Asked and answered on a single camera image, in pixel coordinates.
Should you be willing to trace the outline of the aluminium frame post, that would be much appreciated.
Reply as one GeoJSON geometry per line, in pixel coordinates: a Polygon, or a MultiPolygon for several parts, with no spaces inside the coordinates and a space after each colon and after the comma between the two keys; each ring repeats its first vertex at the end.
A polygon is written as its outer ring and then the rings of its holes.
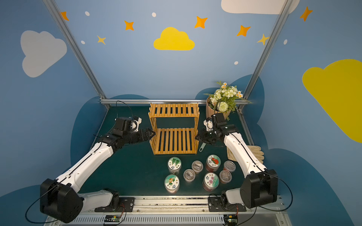
{"type": "Polygon", "coordinates": [[[299,4],[299,1],[293,1],[293,0],[287,0],[284,2],[283,6],[281,8],[281,11],[277,17],[277,20],[271,30],[270,37],[263,49],[263,52],[259,58],[256,68],[255,68],[255,70],[246,86],[246,89],[244,91],[245,100],[249,99],[251,92],[252,92],[252,90],[264,68],[264,65],[266,64],[267,59],[275,45],[275,42],[277,41],[279,34],[282,31],[283,26],[285,25],[285,22],[289,16],[290,12],[292,11],[291,10],[292,6],[295,5],[295,2],[296,2],[296,5],[299,4]]]}
{"type": "Polygon", "coordinates": [[[88,79],[90,80],[92,86],[94,87],[95,91],[97,92],[100,100],[106,99],[106,95],[103,89],[100,86],[94,72],[92,71],[91,67],[89,66],[84,54],[82,53],[79,45],[77,44],[71,30],[69,29],[66,20],[61,15],[61,12],[53,0],[43,0],[46,8],[50,12],[51,16],[53,17],[54,21],[56,22],[57,26],[59,27],[60,31],[62,32],[63,36],[65,37],[66,41],[68,42],[70,48],[72,49],[74,55],[76,56],[78,62],[80,63],[82,69],[84,70],[85,74],[87,75],[88,79]]]}

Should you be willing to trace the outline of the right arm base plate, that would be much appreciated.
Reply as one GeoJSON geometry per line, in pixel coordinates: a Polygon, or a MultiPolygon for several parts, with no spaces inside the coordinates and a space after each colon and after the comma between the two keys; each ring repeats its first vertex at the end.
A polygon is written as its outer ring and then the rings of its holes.
{"type": "Polygon", "coordinates": [[[210,196],[207,198],[209,212],[246,212],[246,207],[242,204],[225,204],[219,196],[210,196]]]}

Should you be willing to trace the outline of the small clear jar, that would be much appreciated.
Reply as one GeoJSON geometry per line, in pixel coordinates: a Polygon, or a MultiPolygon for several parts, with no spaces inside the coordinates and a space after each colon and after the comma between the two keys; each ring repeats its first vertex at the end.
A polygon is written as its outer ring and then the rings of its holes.
{"type": "Polygon", "coordinates": [[[223,169],[232,173],[236,170],[236,165],[233,161],[228,160],[224,162],[223,169]]]}
{"type": "Polygon", "coordinates": [[[183,177],[187,183],[191,183],[195,180],[196,173],[192,169],[186,169],[183,174],[183,177]]]}
{"type": "Polygon", "coordinates": [[[222,170],[219,173],[219,179],[222,184],[228,184],[232,180],[232,174],[227,170],[222,170]]]}
{"type": "Polygon", "coordinates": [[[194,161],[191,165],[191,169],[196,173],[199,174],[203,170],[203,163],[201,161],[194,161]]]}

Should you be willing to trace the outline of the bamboo two-tier shelf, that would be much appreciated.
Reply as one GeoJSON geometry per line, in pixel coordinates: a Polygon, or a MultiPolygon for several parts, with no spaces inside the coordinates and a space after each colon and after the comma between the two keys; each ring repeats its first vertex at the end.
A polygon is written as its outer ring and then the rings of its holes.
{"type": "Polygon", "coordinates": [[[149,119],[156,135],[150,140],[154,155],[196,154],[199,142],[195,139],[199,126],[198,104],[150,104],[149,119]],[[194,120],[194,126],[187,128],[159,128],[157,119],[194,120]]]}

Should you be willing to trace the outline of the large jar purple flower lid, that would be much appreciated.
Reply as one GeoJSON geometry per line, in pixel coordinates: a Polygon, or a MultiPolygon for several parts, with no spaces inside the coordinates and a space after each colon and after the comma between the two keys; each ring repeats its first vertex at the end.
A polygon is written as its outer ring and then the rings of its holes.
{"type": "Polygon", "coordinates": [[[219,177],[213,173],[209,172],[204,176],[203,179],[203,188],[208,191],[214,191],[219,186],[219,177]]]}

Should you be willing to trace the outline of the rear aluminium crossbar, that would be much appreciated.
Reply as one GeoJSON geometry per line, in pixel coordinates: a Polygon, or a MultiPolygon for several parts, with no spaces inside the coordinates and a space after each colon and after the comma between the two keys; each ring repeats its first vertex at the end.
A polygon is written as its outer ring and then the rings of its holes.
{"type": "Polygon", "coordinates": [[[116,103],[125,103],[133,105],[146,104],[206,104],[206,99],[101,99],[103,105],[113,105],[116,103]]]}

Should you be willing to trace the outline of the left aluminium frame post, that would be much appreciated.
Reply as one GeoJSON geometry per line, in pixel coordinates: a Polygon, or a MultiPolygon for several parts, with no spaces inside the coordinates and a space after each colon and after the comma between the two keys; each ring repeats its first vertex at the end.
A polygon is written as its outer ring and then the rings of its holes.
{"type": "Polygon", "coordinates": [[[88,79],[90,80],[92,86],[94,87],[95,91],[97,92],[100,100],[106,99],[106,95],[103,89],[100,86],[94,72],[92,71],[91,67],[89,66],[84,54],[82,53],[79,45],[77,44],[71,30],[69,29],[66,20],[61,15],[61,12],[53,0],[43,0],[46,8],[50,12],[51,16],[53,17],[54,21],[56,22],[57,26],[59,27],[60,31],[62,32],[63,36],[65,37],[66,41],[68,42],[70,48],[72,49],[74,55],[76,56],[78,62],[80,63],[82,69],[84,70],[85,74],[87,75],[88,79]]]}

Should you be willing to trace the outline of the right green circuit board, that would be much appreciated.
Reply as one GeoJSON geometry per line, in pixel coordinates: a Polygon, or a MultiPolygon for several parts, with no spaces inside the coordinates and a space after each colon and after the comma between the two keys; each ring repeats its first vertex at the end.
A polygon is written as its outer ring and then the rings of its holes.
{"type": "Polygon", "coordinates": [[[237,215],[224,215],[223,221],[224,226],[236,226],[239,220],[237,215]]]}

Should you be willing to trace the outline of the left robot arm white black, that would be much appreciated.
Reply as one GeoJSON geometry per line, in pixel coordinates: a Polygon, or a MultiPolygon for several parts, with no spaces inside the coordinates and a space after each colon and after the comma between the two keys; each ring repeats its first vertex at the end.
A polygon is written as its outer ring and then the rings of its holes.
{"type": "Polygon", "coordinates": [[[81,187],[102,163],[126,144],[151,140],[156,133],[139,129],[142,119],[120,117],[109,133],[74,166],[56,179],[45,180],[40,187],[40,212],[70,223],[80,213],[92,209],[117,211],[121,205],[119,193],[112,189],[79,194],[81,187]]]}

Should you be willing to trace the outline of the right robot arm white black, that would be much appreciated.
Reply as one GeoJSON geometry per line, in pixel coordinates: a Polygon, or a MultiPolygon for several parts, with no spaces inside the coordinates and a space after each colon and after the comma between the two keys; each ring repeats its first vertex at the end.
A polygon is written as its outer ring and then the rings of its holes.
{"type": "Polygon", "coordinates": [[[232,152],[244,174],[240,188],[227,190],[224,198],[228,204],[243,204],[249,209],[277,201],[278,175],[268,170],[251,152],[234,125],[203,129],[196,140],[213,145],[222,141],[232,152]]]}

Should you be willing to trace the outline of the large jar green leaf lid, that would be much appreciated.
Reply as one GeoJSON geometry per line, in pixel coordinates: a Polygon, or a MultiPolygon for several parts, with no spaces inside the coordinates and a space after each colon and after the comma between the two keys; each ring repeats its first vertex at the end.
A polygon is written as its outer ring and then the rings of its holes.
{"type": "Polygon", "coordinates": [[[167,162],[167,166],[171,174],[178,175],[182,167],[182,161],[178,157],[171,157],[167,162]]]}

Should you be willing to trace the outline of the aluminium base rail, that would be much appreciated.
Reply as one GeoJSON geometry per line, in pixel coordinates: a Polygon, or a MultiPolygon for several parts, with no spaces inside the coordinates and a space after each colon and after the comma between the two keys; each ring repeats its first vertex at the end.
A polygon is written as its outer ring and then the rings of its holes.
{"type": "Polygon", "coordinates": [[[281,197],[263,208],[246,208],[246,212],[209,212],[207,198],[216,195],[131,196],[133,211],[79,214],[70,226],[223,226],[224,215],[237,215],[238,226],[290,226],[281,197]],[[119,223],[104,223],[106,215],[120,215],[119,223]]]}

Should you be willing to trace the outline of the beige work gloves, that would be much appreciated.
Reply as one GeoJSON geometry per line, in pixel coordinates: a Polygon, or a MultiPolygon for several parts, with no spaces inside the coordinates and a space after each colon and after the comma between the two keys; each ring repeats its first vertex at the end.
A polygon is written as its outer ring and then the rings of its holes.
{"type": "MultiPolygon", "coordinates": [[[[252,152],[252,154],[258,159],[258,161],[260,163],[264,163],[265,154],[261,150],[260,146],[248,146],[248,148],[252,152]]],[[[228,156],[229,160],[235,161],[235,162],[237,161],[237,159],[235,158],[235,156],[233,155],[233,153],[231,152],[231,150],[229,148],[227,148],[227,156],[228,156]]]]}

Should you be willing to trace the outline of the large jar orange flower lid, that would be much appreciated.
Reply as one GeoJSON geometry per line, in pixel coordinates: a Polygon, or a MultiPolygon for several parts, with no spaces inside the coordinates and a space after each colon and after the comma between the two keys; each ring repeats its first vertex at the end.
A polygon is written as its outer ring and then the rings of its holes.
{"type": "Polygon", "coordinates": [[[175,194],[179,190],[180,180],[176,175],[170,174],[165,178],[164,185],[167,192],[175,194]]]}

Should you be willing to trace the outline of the green circuit board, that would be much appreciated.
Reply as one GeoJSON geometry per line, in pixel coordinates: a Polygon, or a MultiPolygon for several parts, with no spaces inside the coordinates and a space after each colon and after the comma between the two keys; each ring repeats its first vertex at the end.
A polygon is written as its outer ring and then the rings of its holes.
{"type": "Polygon", "coordinates": [[[239,220],[237,215],[224,215],[223,221],[224,226],[236,226],[239,220]]]}
{"type": "Polygon", "coordinates": [[[106,215],[104,218],[104,223],[119,223],[121,221],[120,215],[106,215]]]}

